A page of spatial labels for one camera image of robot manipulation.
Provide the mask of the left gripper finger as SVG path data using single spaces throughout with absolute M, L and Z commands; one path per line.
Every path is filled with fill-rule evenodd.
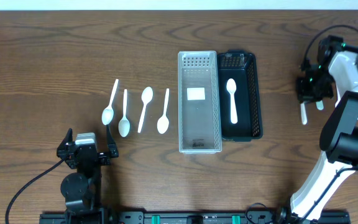
M 117 146 L 114 139 L 112 138 L 110 126 L 108 124 L 106 125 L 106 140 L 109 152 L 116 152 Z
M 73 141 L 73 130 L 69 128 L 65 137 L 63 138 L 62 142 L 59 145 L 59 149 L 66 149 L 67 144 L 72 141 Z

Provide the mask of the pale blue plastic fork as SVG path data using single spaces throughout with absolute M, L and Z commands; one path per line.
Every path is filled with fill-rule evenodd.
M 324 105 L 323 105 L 323 101 L 321 100 L 321 101 L 317 101 L 316 102 L 316 107 L 317 107 L 317 109 L 318 110 L 323 110 L 324 109 Z

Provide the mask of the white plastic fork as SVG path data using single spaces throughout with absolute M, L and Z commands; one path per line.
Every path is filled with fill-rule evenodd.
M 301 113 L 301 122 L 303 125 L 306 125 L 308 123 L 308 118 L 307 118 L 306 107 L 304 103 L 300 104 L 300 113 Z

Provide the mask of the white plastic spoon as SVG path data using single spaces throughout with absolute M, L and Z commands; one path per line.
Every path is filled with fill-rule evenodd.
M 150 86 L 146 87 L 142 92 L 141 100 L 143 102 L 143 108 L 142 108 L 139 125 L 138 125 L 138 129 L 137 129 L 138 133 L 141 133 L 141 131 L 142 131 L 142 127 L 143 127 L 144 119 L 145 119 L 146 108 L 147 108 L 147 105 L 152 101 L 153 95 L 154 95 L 154 93 Z
M 234 94 L 236 92 L 236 83 L 233 78 L 230 78 L 227 81 L 226 90 L 230 94 L 230 120 L 232 124 L 236 124 L 238 122 L 236 102 L 234 97 Z
M 127 118 L 127 89 L 125 89 L 123 95 L 122 118 L 119 121 L 119 125 L 118 125 L 119 134 L 123 138 L 129 134 L 130 126 L 131 126 L 130 122 Z
M 169 101 L 169 94 L 170 90 L 167 88 L 165 92 L 165 99 L 163 105 L 163 114 L 157 121 L 157 131 L 160 134 L 164 134 L 168 127 L 169 127 L 169 119 L 167 118 L 167 108 L 168 108 L 168 101 Z
M 116 79 L 112 88 L 109 104 L 102 112 L 101 121 L 104 125 L 109 125 L 114 117 L 114 110 L 112 108 L 112 103 L 114 101 L 114 97 L 117 92 L 118 84 L 119 84 L 119 79 Z

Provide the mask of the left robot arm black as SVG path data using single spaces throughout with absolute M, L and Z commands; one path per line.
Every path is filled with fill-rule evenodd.
M 101 167 L 119 156 L 106 125 L 107 152 L 98 152 L 95 133 L 78 134 L 69 129 L 57 147 L 57 156 L 76 172 L 67 175 L 60 191 L 65 198 L 67 223 L 117 223 L 116 215 L 101 204 Z

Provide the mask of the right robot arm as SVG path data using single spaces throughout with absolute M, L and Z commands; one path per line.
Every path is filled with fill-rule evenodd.
M 281 223 L 317 223 L 326 203 L 340 185 L 358 171 L 358 48 L 330 35 L 320 40 L 317 63 L 304 58 L 305 73 L 296 81 L 303 124 L 305 105 L 322 106 L 323 98 L 336 97 L 335 109 L 319 138 L 319 159 L 301 188 L 281 211 Z

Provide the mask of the black plastic basket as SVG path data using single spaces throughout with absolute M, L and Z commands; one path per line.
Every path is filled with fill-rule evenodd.
M 231 123 L 229 79 L 236 83 L 234 102 L 237 123 Z M 245 50 L 228 50 L 218 54 L 218 85 L 222 138 L 248 142 L 263 136 L 256 56 Z

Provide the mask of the white label in clear basket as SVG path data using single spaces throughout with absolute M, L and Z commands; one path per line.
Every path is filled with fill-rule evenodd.
M 187 88 L 187 100 L 193 101 L 193 100 L 205 100 L 205 90 L 202 87 L 197 88 Z

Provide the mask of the clear plastic basket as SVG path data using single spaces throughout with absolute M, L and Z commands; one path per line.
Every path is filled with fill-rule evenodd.
M 201 87 L 205 100 L 187 100 L 187 88 Z M 178 139 L 183 154 L 215 154 L 223 149 L 215 51 L 178 53 Z

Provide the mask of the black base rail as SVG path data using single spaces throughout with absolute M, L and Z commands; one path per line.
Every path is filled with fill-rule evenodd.
M 143 213 L 122 212 L 118 216 L 108 217 L 103 212 L 76 217 L 65 214 L 41 214 L 41 224 L 59 223 L 117 223 L 117 224 L 209 224 L 209 223 L 273 223 L 273 215 L 266 211 L 243 213 Z

